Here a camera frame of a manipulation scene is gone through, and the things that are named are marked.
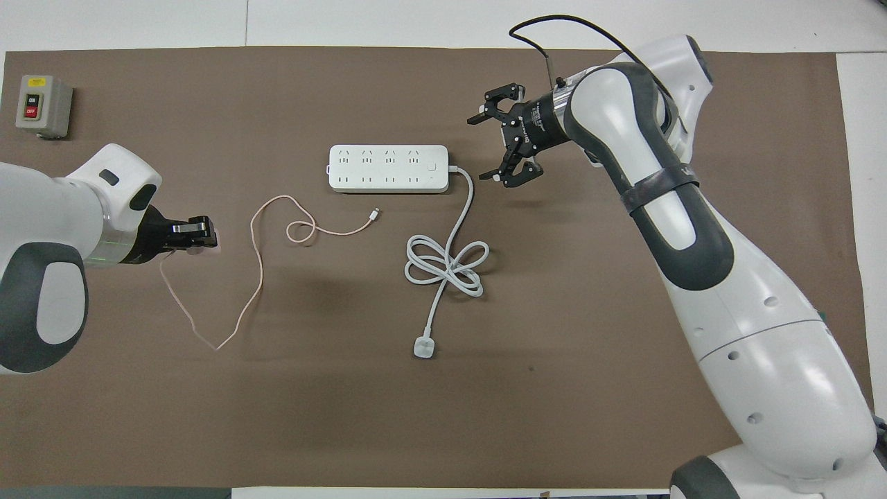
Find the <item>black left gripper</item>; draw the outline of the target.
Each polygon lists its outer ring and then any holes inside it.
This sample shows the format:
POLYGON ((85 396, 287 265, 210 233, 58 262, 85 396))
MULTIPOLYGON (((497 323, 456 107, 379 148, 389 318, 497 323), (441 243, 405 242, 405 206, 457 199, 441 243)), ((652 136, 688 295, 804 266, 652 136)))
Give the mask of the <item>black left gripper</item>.
POLYGON ((173 249, 191 250, 217 247, 218 237, 213 234, 209 217, 192 217, 186 222, 167 219, 155 206, 148 205, 137 227, 136 240, 121 264, 145 264, 159 253, 169 252, 167 240, 173 231, 173 249))

